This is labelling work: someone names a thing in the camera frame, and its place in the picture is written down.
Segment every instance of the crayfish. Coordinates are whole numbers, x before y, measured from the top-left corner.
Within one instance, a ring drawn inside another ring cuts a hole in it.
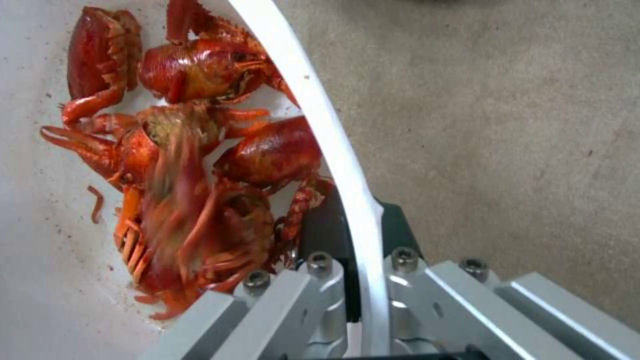
[[[170,133],[181,126],[197,131],[201,150],[208,154],[223,137],[240,137],[265,125],[257,122],[252,127],[242,128],[236,126],[237,123],[268,114],[269,111],[263,109],[233,110],[197,101],[153,106],[135,116],[97,115],[83,122],[79,129],[43,126],[40,135],[54,145],[75,151],[89,167],[115,188],[123,190],[123,208],[114,233],[116,244],[119,244],[125,221],[138,212],[148,170],[157,159],[159,149],[168,146]],[[114,135],[115,140],[94,134]]]
[[[171,0],[166,44],[147,50],[138,76],[142,85],[169,103],[215,99],[236,103],[265,83],[296,104],[267,53],[249,32],[214,17],[195,0]],[[198,39],[187,41],[192,29]]]
[[[320,168],[322,152],[304,117],[268,124],[247,134],[215,162],[215,171],[273,194]]]
[[[261,267],[273,246],[273,217],[258,189],[220,178],[211,188],[192,131],[173,138],[148,179],[141,224],[129,221],[122,251],[145,302],[165,320],[205,290],[230,292]]]
[[[261,188],[271,195],[291,181],[302,180],[282,227],[276,236],[277,256],[294,249],[300,240],[304,214],[320,205],[333,189],[333,183],[319,177],[322,152],[304,117],[268,124],[247,134],[214,164],[214,174]],[[285,266],[291,258],[285,256]]]
[[[67,82],[71,101],[62,109],[66,126],[122,100],[138,84],[142,54],[140,25],[127,10],[109,12],[85,6],[68,49]]]

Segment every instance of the hex socket screw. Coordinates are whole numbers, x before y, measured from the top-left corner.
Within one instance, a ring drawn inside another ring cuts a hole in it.
[[[247,274],[242,280],[244,290],[249,295],[262,295],[271,284],[269,273],[264,270],[254,270]]]
[[[325,277],[331,273],[333,258],[324,251],[312,252],[307,258],[307,270],[316,277]]]
[[[418,253],[409,247],[396,247],[391,252],[391,266],[395,271],[413,272],[418,268]]]
[[[467,274],[484,283],[489,276],[489,266],[480,258],[463,258],[458,266]]]

